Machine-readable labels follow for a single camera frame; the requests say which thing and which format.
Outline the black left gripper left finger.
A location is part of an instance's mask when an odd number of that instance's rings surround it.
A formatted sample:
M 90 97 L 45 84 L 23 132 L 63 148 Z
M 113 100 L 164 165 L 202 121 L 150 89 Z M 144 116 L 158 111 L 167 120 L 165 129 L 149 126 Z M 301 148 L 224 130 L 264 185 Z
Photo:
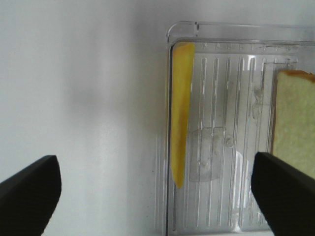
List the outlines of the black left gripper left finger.
M 0 184 L 0 234 L 40 236 L 62 191 L 60 166 L 46 155 Z

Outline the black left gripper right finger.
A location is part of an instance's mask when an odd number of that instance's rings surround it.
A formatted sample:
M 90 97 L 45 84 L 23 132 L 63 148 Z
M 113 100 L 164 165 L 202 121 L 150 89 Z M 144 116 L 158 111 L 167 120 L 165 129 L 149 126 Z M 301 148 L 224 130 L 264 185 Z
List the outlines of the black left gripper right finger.
M 315 180 L 277 157 L 254 157 L 251 190 L 276 236 L 315 234 Z

